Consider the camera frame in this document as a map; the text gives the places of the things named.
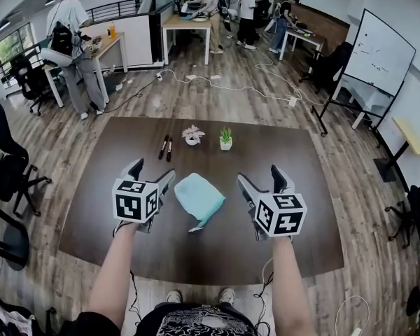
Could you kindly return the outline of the black padded office chair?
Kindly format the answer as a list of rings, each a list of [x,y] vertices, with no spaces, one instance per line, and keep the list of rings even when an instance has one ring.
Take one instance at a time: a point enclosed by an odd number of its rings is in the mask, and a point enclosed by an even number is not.
[[[318,94],[321,89],[332,92],[335,89],[334,77],[338,72],[343,71],[347,65],[353,51],[353,46],[348,42],[343,42],[336,47],[330,55],[324,55],[319,51],[314,51],[313,57],[307,57],[306,62],[312,68],[311,72],[303,73],[298,80],[312,82]]]

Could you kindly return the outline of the wooden top white desk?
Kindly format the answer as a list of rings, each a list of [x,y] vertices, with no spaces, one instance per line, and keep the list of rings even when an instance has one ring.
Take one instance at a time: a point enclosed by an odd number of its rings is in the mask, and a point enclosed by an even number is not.
[[[211,37],[211,23],[206,22],[193,22],[192,20],[183,20],[178,15],[172,15],[167,20],[162,23],[162,53],[164,57],[164,64],[169,64],[169,43],[167,33],[168,31],[173,31],[173,42],[172,45],[176,44],[176,31],[179,30],[202,30],[206,32],[205,38],[205,56],[204,56],[204,64],[209,64],[209,45],[210,45],[210,37]]]

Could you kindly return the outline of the light blue pencil pouch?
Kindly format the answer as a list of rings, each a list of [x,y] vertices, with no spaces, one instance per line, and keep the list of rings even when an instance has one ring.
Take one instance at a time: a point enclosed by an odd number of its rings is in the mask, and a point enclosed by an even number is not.
[[[183,209],[198,221],[197,226],[188,233],[203,230],[225,201],[225,196],[197,173],[191,173],[179,181],[174,186],[174,193]]]

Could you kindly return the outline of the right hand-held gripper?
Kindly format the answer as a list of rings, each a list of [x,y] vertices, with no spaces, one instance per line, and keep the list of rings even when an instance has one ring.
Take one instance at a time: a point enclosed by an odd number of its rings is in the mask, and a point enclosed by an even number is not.
[[[287,173],[275,164],[271,166],[274,193],[260,190],[247,176],[237,174],[237,184],[250,206],[255,238],[265,241],[273,237],[292,237],[300,234],[307,214],[301,194]]]

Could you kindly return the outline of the cream round table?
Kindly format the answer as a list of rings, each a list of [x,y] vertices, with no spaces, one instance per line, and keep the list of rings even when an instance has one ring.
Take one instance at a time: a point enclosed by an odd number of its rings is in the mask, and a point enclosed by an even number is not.
[[[29,259],[29,236],[26,227],[0,209],[0,219],[8,224],[0,239],[0,257],[15,271],[22,270]]]

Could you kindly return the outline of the white hanging helmet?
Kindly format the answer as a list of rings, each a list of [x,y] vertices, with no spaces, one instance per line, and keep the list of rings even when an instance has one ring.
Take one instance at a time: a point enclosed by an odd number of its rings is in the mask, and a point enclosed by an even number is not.
[[[40,55],[44,63],[51,67],[68,67],[73,63],[71,56],[49,48],[42,48]]]

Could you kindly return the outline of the black backpack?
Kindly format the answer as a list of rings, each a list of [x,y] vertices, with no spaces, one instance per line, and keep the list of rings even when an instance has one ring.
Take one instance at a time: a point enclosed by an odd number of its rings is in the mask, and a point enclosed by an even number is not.
[[[60,21],[56,22],[51,37],[52,50],[71,56],[73,50],[72,33],[67,26]]]

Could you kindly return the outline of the person's right forearm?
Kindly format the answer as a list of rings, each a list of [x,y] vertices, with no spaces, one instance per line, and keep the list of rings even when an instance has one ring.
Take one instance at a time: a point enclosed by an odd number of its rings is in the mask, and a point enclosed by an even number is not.
[[[290,237],[273,242],[272,313],[277,336],[316,336]]]

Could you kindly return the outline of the white partition panel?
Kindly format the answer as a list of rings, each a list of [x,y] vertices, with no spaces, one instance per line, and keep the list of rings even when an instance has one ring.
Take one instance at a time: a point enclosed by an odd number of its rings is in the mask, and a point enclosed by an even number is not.
[[[114,22],[115,30],[123,33],[125,58],[128,67],[157,67],[151,50],[151,31],[148,15],[127,17]]]

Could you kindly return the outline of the black swivel chair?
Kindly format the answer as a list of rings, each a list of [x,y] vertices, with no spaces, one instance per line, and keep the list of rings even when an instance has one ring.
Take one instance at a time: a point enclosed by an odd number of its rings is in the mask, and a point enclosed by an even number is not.
[[[33,113],[36,106],[36,114],[40,116],[42,104],[54,97],[43,67],[33,67],[29,59],[23,54],[14,57],[10,65],[9,74],[21,87],[24,98],[32,102],[29,112]]]

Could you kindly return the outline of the pink plant in white pot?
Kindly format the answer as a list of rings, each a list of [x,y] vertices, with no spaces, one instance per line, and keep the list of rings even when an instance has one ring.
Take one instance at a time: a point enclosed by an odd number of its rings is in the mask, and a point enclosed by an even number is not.
[[[201,138],[204,135],[205,133],[200,128],[195,125],[191,125],[182,131],[181,136],[185,139],[185,142],[189,146],[196,146],[201,143]]]

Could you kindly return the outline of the black metal railing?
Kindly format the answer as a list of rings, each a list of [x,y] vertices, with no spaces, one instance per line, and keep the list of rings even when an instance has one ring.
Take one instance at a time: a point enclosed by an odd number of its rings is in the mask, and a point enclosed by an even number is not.
[[[124,0],[91,8],[86,12],[92,24],[98,24],[146,14],[150,11],[151,5],[152,0]]]

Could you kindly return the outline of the person's right white shoe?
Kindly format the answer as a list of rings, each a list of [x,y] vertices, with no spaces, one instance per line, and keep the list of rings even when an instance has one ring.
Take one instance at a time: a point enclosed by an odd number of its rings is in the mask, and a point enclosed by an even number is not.
[[[229,304],[232,306],[235,302],[235,291],[232,288],[224,288],[219,295],[220,304]]]

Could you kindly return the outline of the person's left forearm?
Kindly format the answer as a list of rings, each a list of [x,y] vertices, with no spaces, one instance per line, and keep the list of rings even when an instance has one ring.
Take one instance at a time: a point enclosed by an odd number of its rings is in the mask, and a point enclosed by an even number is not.
[[[119,224],[90,294],[88,310],[107,317],[118,328],[125,320],[132,247],[137,223]]]

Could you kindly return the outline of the whiteboard on black stand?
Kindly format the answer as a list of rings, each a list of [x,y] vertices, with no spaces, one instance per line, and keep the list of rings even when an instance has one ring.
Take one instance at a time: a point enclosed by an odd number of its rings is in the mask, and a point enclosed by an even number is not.
[[[370,10],[363,10],[352,54],[345,69],[339,72],[338,80],[342,75],[352,77],[392,96],[393,101],[378,124],[372,127],[373,130],[378,128],[395,102],[415,54],[415,47],[400,33]],[[333,94],[334,92],[323,105],[321,112],[311,108],[311,113],[317,117],[321,126],[322,137],[328,134],[322,117],[329,105],[360,111],[355,106],[333,101]]]

